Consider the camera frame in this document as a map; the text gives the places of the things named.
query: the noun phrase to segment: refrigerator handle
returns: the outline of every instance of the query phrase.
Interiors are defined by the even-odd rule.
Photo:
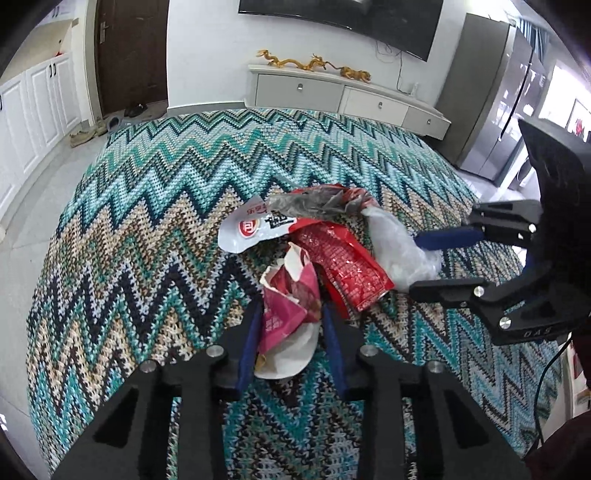
[[[501,134],[499,135],[499,142],[503,140],[503,135],[505,135],[505,131],[507,130],[507,127],[509,126],[509,122],[511,122],[511,117],[515,113],[515,109],[517,108],[517,104],[519,103],[519,100],[521,100],[521,94],[523,93],[523,89],[525,87],[525,82],[527,81],[527,79],[530,76],[530,68],[531,68],[531,58],[530,58],[530,62],[527,65],[527,70],[525,71],[523,81],[521,82],[521,88],[519,89],[519,94],[517,95],[517,100],[515,101],[515,104],[513,105],[513,108],[511,109],[511,113],[509,114],[509,118],[507,119],[507,122],[506,122],[505,126],[503,127],[503,130],[501,130]]]

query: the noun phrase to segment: gold figurine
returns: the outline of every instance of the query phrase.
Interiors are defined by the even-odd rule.
[[[299,68],[300,70],[306,70],[308,72],[312,72],[314,70],[314,67],[322,67],[326,70],[326,65],[330,65],[331,67],[333,67],[335,70],[338,70],[340,75],[342,77],[351,79],[351,80],[360,80],[362,82],[365,83],[369,83],[371,80],[371,75],[369,74],[369,72],[366,72],[364,70],[353,70],[350,67],[335,67],[331,62],[329,61],[324,61],[322,57],[313,54],[312,55],[312,59],[307,63],[307,64],[303,64],[297,60],[294,59],[285,59],[285,60],[279,60],[277,57],[275,57],[274,55],[271,55],[271,53],[268,50],[259,50],[258,53],[256,54],[257,57],[265,57],[267,60],[269,61],[269,65],[272,65],[274,67],[277,68],[283,68],[285,65],[287,65],[288,63],[292,63],[293,65],[295,65],[297,68]]]

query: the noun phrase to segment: blue curtain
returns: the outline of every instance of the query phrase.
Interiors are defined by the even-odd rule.
[[[548,32],[523,18],[517,18],[516,24],[517,28],[521,30],[527,41],[530,42],[530,45],[540,59],[540,62],[544,63],[544,54],[548,46],[548,41],[550,40]]]

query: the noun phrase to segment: refrigerator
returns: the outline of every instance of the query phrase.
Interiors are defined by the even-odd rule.
[[[534,113],[545,70],[513,25],[467,14],[436,108],[452,123],[432,146],[458,168],[491,181],[506,172]]]

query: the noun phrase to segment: red circular logo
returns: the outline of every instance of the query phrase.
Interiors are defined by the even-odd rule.
[[[259,222],[258,218],[254,219],[254,220],[243,220],[238,225],[238,229],[240,230],[240,234],[244,238],[252,237],[256,233],[256,231],[258,230],[259,223],[260,222]]]

